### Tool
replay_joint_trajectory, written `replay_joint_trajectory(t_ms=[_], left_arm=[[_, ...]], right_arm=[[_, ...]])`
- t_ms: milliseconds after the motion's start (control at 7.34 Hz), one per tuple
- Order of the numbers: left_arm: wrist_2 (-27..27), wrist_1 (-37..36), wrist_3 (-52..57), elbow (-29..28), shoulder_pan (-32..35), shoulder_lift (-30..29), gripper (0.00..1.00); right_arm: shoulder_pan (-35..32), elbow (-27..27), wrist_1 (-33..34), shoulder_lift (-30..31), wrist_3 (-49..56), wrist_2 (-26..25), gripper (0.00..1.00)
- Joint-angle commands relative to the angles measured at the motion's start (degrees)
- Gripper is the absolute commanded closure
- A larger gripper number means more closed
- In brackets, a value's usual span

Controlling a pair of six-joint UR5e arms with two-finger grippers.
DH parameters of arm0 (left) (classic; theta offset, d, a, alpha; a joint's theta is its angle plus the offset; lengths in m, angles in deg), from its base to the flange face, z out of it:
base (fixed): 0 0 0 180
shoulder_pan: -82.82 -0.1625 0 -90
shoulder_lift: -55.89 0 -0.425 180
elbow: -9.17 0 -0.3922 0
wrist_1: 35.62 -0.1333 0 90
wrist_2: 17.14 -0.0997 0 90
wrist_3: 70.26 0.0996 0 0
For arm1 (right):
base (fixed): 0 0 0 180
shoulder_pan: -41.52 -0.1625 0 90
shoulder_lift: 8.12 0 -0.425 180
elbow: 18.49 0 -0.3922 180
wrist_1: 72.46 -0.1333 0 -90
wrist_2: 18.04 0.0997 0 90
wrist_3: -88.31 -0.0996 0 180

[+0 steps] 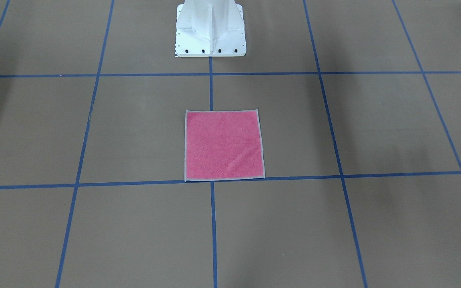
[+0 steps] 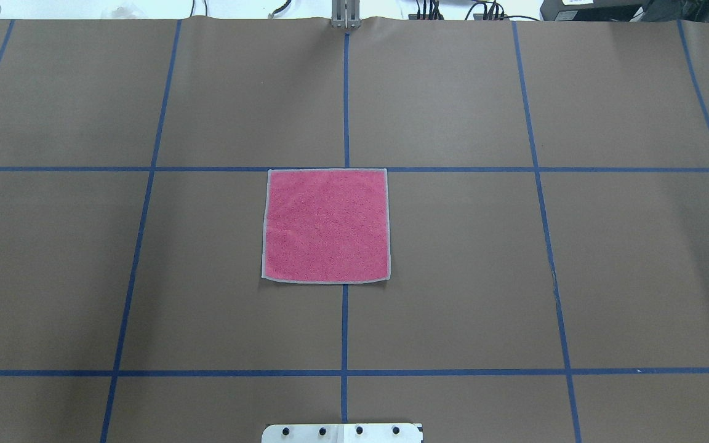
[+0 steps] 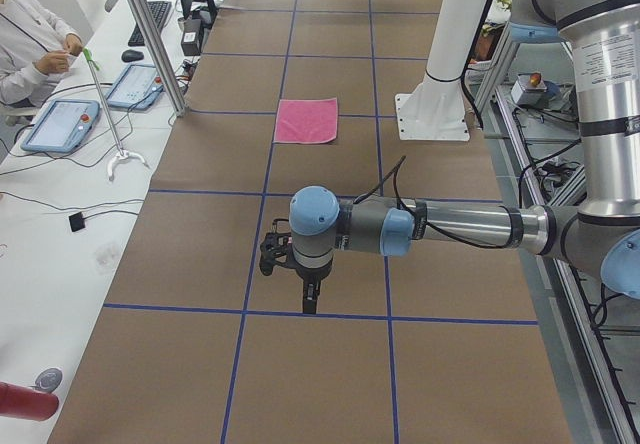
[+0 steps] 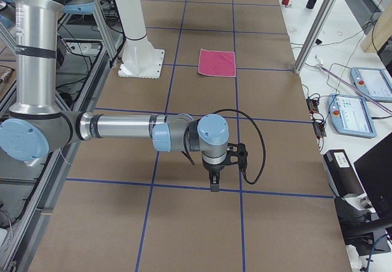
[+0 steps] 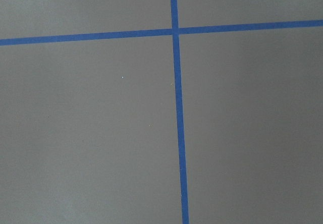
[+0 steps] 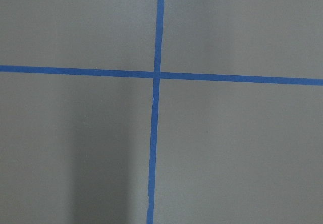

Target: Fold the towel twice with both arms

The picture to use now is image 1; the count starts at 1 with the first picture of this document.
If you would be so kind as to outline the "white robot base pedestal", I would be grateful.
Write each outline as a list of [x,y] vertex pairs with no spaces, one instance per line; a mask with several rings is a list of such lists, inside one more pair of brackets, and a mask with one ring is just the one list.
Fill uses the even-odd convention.
[[234,0],[185,0],[176,11],[176,57],[247,54],[243,7]]

